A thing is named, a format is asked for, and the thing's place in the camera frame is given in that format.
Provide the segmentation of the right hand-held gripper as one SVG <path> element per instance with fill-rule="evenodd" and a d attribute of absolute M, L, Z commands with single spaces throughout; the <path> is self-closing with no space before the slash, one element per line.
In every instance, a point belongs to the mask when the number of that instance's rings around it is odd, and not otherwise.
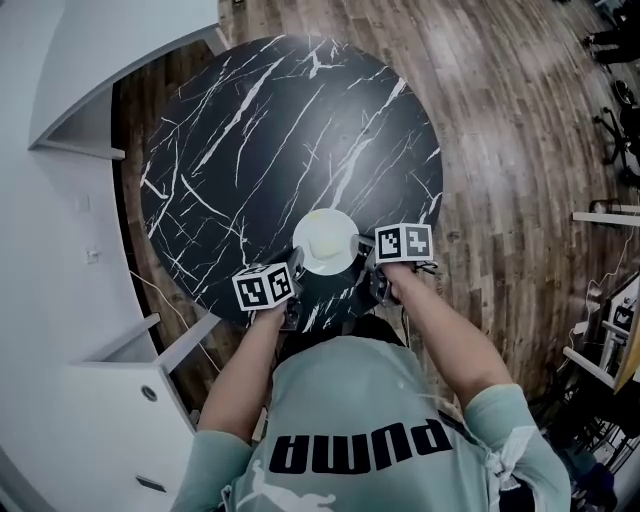
<path fill-rule="evenodd" d="M 364 266 L 357 286 L 365 288 L 381 306 L 394 306 L 391 284 L 381 270 L 383 264 L 407 264 L 414 273 L 436 274 L 432 228 L 429 224 L 397 223 L 377 227 L 372 237 L 354 234 L 349 241 L 352 256 L 362 256 Z"/>

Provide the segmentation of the person's green shirt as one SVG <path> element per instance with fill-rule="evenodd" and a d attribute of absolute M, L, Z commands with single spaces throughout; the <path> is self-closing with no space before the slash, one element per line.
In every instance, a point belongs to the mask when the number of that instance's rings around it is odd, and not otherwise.
<path fill-rule="evenodd" d="M 455 419 L 410 350 L 341 336 L 276 368 L 256 446 L 195 435 L 171 512 L 569 512 L 570 501 L 519 386 L 485 389 Z"/>

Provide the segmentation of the person's left forearm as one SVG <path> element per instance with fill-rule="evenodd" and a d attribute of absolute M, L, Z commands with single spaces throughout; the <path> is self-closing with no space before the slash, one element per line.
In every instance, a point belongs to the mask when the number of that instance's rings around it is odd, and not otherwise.
<path fill-rule="evenodd" d="M 248 443 L 261 415 L 286 305 L 257 313 L 205 400 L 198 431 L 231 434 Z"/>

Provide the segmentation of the white desk with grommet hole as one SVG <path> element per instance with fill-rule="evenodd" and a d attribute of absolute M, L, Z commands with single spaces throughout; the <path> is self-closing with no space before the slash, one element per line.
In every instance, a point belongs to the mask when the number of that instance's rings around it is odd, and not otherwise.
<path fill-rule="evenodd" d="M 0 447 L 26 498 L 55 512 L 170 511 L 194 435 L 171 375 L 219 319 L 205 315 L 163 351 L 149 336 L 158 322 L 150 315 L 75 356 L 0 345 Z"/>

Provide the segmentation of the white round plate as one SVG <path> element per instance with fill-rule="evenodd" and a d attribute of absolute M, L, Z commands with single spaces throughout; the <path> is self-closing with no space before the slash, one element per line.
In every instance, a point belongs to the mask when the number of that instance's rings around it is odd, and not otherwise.
<path fill-rule="evenodd" d="M 340 237 L 343 242 L 342 252 L 329 261 L 318 261 L 311 256 L 308 238 L 315 233 L 331 232 Z M 359 234 L 356 224 L 345 213 L 323 208 L 306 214 L 295 227 L 292 245 L 300 246 L 304 250 L 304 269 L 319 276 L 337 275 L 346 269 L 356 259 L 349 251 L 351 236 Z"/>

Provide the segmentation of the black marble round table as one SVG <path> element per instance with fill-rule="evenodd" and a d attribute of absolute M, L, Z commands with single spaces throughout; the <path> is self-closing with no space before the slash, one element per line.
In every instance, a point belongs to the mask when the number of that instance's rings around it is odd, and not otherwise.
<path fill-rule="evenodd" d="M 236 46 L 182 85 L 140 184 L 163 268 L 239 325 L 233 276 L 290 249 L 306 214 L 340 211 L 369 236 L 435 224 L 442 194 L 440 144 L 407 82 L 353 45 L 294 35 Z"/>

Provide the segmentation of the person's right forearm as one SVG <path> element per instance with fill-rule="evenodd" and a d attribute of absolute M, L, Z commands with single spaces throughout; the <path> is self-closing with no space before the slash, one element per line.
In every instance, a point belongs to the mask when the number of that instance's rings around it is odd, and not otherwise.
<path fill-rule="evenodd" d="M 492 386 L 513 383 L 494 344 L 407 265 L 385 264 L 382 271 L 392 286 L 392 294 L 417 327 L 436 369 L 462 407 Z"/>

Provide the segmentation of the black office chair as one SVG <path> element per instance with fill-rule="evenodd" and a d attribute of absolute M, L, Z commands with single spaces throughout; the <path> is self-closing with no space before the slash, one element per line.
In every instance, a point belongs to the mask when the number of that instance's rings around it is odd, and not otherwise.
<path fill-rule="evenodd" d="M 640 191 L 640 103 L 624 80 L 615 79 L 610 84 L 611 90 L 619 106 L 617 115 L 603 107 L 601 115 L 592 118 L 595 125 L 600 125 L 613 137 L 614 149 L 610 156 L 603 160 L 604 165 L 613 165 L 617 158 L 621 159 L 621 182 Z"/>

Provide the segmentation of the person's black trousers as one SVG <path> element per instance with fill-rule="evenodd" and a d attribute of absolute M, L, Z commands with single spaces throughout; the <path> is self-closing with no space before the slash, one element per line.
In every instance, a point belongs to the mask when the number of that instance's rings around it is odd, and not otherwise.
<path fill-rule="evenodd" d="M 357 318 L 351 327 L 347 327 L 346 334 L 382 341 L 391 345 L 405 347 L 406 344 L 396 334 L 393 327 L 383 318 L 368 313 Z"/>

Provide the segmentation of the cluttered white desk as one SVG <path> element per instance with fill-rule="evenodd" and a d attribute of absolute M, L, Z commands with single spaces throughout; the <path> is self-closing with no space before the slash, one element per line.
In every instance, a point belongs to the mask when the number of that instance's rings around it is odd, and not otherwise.
<path fill-rule="evenodd" d="M 619 393 L 629 380 L 640 382 L 640 272 L 622 286 L 605 304 L 595 333 L 603 335 L 602 350 L 594 362 L 575 349 L 565 346 L 566 360 Z"/>

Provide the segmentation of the black chairs group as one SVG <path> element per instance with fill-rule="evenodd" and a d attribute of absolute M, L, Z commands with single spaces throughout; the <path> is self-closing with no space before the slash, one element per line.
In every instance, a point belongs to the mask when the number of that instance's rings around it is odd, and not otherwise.
<path fill-rule="evenodd" d="M 640 0 L 625 0 L 613 15 L 614 28 L 589 33 L 582 40 L 582 46 L 603 66 L 640 59 Z"/>

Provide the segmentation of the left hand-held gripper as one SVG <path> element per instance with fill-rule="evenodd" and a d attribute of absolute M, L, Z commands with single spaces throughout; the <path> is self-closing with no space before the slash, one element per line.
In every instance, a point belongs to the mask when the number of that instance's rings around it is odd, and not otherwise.
<path fill-rule="evenodd" d="M 251 266 L 232 278 L 240 310 L 249 315 L 249 324 L 259 311 L 285 304 L 281 329 L 297 330 L 302 316 L 300 278 L 304 273 L 304 250 L 297 246 L 283 257 L 282 261 Z"/>

